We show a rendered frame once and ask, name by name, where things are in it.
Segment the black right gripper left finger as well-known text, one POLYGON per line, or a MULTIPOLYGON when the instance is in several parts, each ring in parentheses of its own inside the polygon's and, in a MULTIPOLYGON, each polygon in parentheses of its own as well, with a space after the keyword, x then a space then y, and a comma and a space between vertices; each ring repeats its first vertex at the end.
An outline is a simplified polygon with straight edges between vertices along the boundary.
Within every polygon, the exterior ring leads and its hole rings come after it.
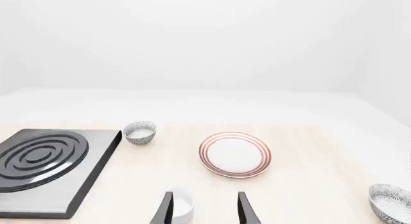
POLYGON ((161 201, 159 208, 150 221, 150 224, 171 224, 173 218, 174 200, 173 193, 167 191, 161 201))

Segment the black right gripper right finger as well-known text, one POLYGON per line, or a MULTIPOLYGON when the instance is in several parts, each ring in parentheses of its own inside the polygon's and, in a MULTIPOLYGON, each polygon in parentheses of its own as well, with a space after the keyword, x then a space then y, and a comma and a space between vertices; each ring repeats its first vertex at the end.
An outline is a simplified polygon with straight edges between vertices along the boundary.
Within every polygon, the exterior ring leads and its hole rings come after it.
POLYGON ((240 224, 261 224, 245 192, 238 193, 238 218, 240 224))

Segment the plain white bowl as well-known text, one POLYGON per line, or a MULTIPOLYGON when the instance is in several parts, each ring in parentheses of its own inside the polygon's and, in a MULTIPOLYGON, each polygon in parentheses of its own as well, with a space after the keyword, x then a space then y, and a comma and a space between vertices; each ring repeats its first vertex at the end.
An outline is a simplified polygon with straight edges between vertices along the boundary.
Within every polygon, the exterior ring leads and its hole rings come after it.
MULTIPOLYGON (((171 224, 191 224, 194 215, 194 203, 190 194, 181 188, 173 188, 167 191, 171 191, 173 193, 174 200, 173 218, 171 224)), ((155 213, 167 191, 165 191, 157 200, 155 213)))

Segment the white plate with red rings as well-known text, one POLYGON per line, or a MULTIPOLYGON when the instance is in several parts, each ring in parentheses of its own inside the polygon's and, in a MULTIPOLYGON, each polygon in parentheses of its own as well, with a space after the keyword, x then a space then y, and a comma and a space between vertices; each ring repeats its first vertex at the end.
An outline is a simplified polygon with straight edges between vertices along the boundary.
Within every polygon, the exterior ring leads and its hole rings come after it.
POLYGON ((266 171, 272 161, 270 148, 254 135, 227 131, 207 137, 199 146, 202 165, 223 177, 250 178, 266 171))

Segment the small patterned black bowl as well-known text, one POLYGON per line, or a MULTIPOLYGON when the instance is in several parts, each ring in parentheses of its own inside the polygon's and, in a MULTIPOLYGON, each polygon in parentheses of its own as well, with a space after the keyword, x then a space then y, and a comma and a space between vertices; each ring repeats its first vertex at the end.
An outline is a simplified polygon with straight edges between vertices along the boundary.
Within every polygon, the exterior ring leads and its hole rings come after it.
POLYGON ((157 125, 152 121, 134 121, 124 127, 123 135, 131 144, 140 145, 149 143, 156 131, 157 125))

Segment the flat black stove plate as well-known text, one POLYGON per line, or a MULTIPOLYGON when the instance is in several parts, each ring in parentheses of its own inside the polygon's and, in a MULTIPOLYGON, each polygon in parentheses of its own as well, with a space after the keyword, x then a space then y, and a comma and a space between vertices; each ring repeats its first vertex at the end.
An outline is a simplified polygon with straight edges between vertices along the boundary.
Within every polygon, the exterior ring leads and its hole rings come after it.
POLYGON ((22 129, 0 142, 0 219, 71 219, 121 139, 119 130, 22 129))

